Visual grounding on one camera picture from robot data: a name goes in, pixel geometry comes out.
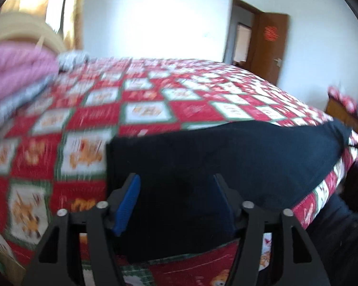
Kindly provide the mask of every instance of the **open door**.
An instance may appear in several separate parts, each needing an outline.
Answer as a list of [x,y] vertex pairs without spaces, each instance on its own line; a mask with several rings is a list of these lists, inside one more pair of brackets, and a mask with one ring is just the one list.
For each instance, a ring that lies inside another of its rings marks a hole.
[[254,52],[249,71],[273,85],[283,62],[288,25],[287,14],[261,13],[255,39],[249,45],[249,51]]

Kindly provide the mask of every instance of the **blue rubber pad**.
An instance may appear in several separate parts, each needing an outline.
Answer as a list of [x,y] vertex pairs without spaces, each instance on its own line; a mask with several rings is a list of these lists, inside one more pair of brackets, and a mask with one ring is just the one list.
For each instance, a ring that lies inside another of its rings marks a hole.
[[134,206],[137,202],[140,192],[140,176],[135,175],[125,197],[123,198],[117,212],[115,213],[115,227],[113,233],[120,236],[126,230]]

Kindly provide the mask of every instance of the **silver bolt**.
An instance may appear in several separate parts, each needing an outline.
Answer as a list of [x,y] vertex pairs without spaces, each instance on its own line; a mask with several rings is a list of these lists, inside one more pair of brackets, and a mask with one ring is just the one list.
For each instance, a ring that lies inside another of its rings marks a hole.
[[294,215],[291,209],[283,210],[283,214],[287,217],[292,217]]
[[62,217],[62,216],[65,216],[67,213],[68,213],[67,209],[61,209],[61,210],[57,211],[57,216]]
[[251,201],[244,201],[243,202],[243,207],[245,209],[253,209],[255,207],[255,205]]
[[106,201],[100,201],[97,203],[97,208],[104,209],[105,207],[108,207],[108,203]]

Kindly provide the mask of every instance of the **red checkered bedspread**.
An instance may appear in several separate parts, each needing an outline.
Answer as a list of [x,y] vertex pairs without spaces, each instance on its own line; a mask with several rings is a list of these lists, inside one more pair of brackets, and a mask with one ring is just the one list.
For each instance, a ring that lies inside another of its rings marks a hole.
[[[292,127],[331,118],[248,71],[211,61],[100,59],[60,74],[0,132],[0,250],[26,266],[58,209],[81,211],[105,199],[104,147],[113,136],[252,119]],[[358,141],[356,134],[351,141]],[[293,208],[304,227],[357,157],[355,149],[347,149],[325,180]],[[85,236],[81,243],[88,260]],[[269,248],[266,235],[262,266]],[[134,286],[220,285],[235,250],[232,243],[203,255],[120,264]],[[90,264],[84,265],[90,283]]]

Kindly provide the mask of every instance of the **bedspread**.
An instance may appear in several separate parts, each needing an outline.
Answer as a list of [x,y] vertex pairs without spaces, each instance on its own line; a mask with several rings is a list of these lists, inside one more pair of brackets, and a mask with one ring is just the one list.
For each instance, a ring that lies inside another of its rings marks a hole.
[[[292,127],[331,117],[248,71],[211,61],[99,59],[60,74],[0,131],[0,250],[26,266],[58,209],[82,211],[106,198],[104,147],[113,136],[253,119]],[[355,133],[350,141],[358,141]],[[356,149],[346,149],[325,180],[293,208],[303,227],[357,158]],[[85,235],[81,248],[90,285]],[[269,250],[265,235],[262,267]],[[235,251],[232,242],[202,255],[119,264],[134,286],[222,285]]]

